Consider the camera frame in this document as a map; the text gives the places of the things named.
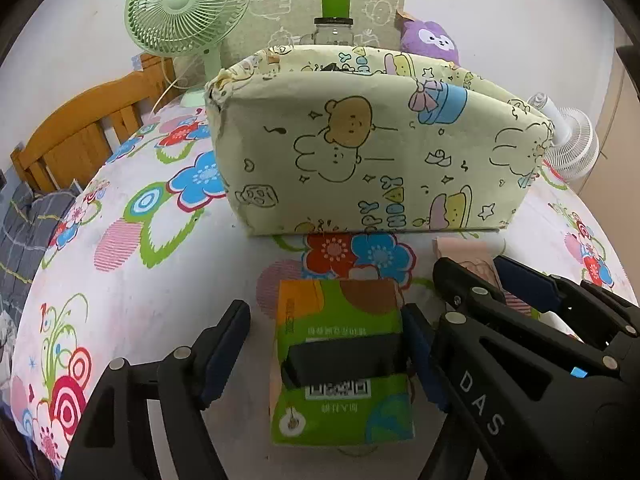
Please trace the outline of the white standing fan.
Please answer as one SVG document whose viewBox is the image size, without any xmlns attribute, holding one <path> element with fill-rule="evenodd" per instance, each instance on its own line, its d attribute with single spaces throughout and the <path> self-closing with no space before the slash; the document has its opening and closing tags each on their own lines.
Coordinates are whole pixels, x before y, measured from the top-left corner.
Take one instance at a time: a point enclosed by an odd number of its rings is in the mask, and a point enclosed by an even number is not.
<svg viewBox="0 0 640 480">
<path fill-rule="evenodd" d="M 550 148 L 544 161 L 565 182 L 585 177 L 596 164 L 600 142 L 588 115 L 573 107 L 557 107 L 550 96 L 538 92 L 529 104 L 548 117 L 554 125 Z"/>
</svg>

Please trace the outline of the green tissue pack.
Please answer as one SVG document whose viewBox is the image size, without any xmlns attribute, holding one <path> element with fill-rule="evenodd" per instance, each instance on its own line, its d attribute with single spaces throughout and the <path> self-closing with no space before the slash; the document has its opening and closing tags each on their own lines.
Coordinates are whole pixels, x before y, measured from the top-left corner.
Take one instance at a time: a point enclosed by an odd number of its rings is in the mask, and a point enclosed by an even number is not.
<svg viewBox="0 0 640 480">
<path fill-rule="evenodd" d="M 342 448 L 413 438 L 394 281 L 280 283 L 269 415 L 276 445 Z"/>
</svg>

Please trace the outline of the yellow cartoon storage box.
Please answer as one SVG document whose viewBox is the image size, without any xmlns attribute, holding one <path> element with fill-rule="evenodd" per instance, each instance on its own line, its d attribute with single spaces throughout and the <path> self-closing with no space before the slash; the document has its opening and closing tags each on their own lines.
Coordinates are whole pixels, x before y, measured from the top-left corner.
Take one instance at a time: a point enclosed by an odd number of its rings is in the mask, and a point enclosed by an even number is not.
<svg viewBox="0 0 640 480">
<path fill-rule="evenodd" d="M 205 102 L 229 203 L 255 235 L 502 229 L 554 133 L 487 79 L 377 48 L 261 50 Z"/>
</svg>

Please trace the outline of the green desk fan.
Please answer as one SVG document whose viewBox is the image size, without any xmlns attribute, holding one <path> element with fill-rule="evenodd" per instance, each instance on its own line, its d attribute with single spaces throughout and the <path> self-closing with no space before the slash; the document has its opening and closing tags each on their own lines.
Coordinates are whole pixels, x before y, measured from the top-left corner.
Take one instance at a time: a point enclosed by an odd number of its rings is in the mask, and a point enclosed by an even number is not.
<svg viewBox="0 0 640 480">
<path fill-rule="evenodd" d="M 192 56 L 208 80 L 221 70 L 220 45 L 242 20 L 250 0 L 126 0 L 132 41 L 163 58 Z"/>
</svg>

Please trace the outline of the floral tablecloth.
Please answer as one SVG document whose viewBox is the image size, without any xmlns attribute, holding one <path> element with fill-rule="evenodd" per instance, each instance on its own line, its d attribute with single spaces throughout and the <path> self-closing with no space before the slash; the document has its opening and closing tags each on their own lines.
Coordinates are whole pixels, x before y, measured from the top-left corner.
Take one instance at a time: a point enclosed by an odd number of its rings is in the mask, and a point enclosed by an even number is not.
<svg viewBox="0 0 640 480">
<path fill-rule="evenodd" d="M 270 440 L 268 368 L 278 286 L 300 278 L 390 278 L 434 315 L 436 237 L 399 229 L 407 185 L 359 166 L 358 233 L 309 218 L 285 236 L 250 236 L 229 206 L 204 113 L 171 104 L 116 148 L 54 219 L 18 315 L 3 400 L 40 474 L 59 474 L 82 410 L 108 362 L 155 361 L 194 341 L 232 300 L 252 309 L 250 336 L 224 394 L 205 415 L 235 479 L 409 479 L 442 418 L 414 401 L 416 436 L 379 448 L 287 448 Z"/>
</svg>

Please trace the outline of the cartoon printed cardboard board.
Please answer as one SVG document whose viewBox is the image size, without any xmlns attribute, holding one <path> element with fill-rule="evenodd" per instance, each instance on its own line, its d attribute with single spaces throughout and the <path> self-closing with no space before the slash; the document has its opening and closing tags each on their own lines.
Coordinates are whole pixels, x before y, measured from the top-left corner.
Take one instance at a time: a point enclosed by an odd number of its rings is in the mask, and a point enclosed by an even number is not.
<svg viewBox="0 0 640 480">
<path fill-rule="evenodd" d="M 405 0 L 349 0 L 356 46 L 397 50 L 396 12 Z M 244 18 L 222 40 L 221 64 L 230 66 L 266 47 L 294 46 L 314 31 L 321 0 L 250 0 Z"/>
</svg>

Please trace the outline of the beige wooden door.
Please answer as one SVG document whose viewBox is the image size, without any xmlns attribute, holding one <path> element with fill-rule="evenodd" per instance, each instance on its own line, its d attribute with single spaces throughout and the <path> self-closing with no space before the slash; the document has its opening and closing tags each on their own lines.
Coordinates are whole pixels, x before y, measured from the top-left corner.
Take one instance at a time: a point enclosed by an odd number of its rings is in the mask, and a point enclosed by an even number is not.
<svg viewBox="0 0 640 480">
<path fill-rule="evenodd" d="M 639 98 L 617 52 L 597 123 L 600 155 L 578 195 L 604 229 L 639 290 Z"/>
</svg>

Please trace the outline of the pink tissue pack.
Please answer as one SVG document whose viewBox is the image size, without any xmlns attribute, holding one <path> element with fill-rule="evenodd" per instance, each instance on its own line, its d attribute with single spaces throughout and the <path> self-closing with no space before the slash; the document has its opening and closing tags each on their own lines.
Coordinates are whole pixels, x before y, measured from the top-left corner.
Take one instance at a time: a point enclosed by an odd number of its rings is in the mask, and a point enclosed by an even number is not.
<svg viewBox="0 0 640 480">
<path fill-rule="evenodd" d="M 539 318 L 539 314 L 529 304 L 508 292 L 500 281 L 494 259 L 486 243 L 479 240 L 458 240 L 453 237 L 437 237 L 434 252 L 438 258 L 447 257 L 459 263 L 484 281 L 500 289 L 506 297 L 506 305 L 529 318 Z"/>
</svg>

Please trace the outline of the glass mason jar mug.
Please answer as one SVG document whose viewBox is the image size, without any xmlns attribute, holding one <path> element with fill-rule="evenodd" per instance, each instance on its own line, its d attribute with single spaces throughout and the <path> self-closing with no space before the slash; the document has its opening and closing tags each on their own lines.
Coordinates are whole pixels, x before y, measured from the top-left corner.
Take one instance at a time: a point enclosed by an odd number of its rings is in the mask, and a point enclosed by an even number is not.
<svg viewBox="0 0 640 480">
<path fill-rule="evenodd" d="M 321 0 L 321 15 L 314 19 L 314 31 L 301 36 L 299 43 L 352 46 L 353 24 L 350 0 Z"/>
</svg>

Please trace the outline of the purple plush bunny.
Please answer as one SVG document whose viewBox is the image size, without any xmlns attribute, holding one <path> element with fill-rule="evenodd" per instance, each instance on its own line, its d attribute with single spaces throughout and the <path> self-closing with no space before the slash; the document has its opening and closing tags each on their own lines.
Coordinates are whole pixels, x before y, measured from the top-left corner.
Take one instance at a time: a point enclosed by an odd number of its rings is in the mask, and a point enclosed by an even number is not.
<svg viewBox="0 0 640 480">
<path fill-rule="evenodd" d="M 400 50 L 460 64 L 459 50 L 454 40 L 436 22 L 405 20 L 401 25 Z"/>
</svg>

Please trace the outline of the grey plaid bedding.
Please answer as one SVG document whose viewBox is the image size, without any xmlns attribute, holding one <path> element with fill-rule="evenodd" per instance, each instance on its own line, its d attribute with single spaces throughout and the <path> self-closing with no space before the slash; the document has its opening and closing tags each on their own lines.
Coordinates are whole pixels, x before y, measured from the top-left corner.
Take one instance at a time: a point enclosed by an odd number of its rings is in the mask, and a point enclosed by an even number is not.
<svg viewBox="0 0 640 480">
<path fill-rule="evenodd" d="M 1 220 L 1 311 L 15 326 L 53 233 L 76 197 L 68 188 L 39 195 L 21 182 L 9 200 Z"/>
</svg>

